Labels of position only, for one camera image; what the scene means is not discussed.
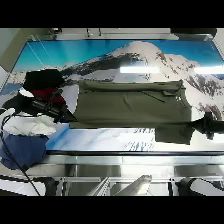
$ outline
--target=white cloth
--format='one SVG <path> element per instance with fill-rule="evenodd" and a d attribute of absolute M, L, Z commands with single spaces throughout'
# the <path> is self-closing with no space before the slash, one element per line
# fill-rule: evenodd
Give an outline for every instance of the white cloth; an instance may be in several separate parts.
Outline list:
<path fill-rule="evenodd" d="M 22 116 L 31 116 L 26 113 L 20 113 Z M 4 125 L 3 129 L 12 135 L 51 135 L 56 132 L 56 124 L 53 118 L 41 115 L 38 117 L 12 117 Z"/>

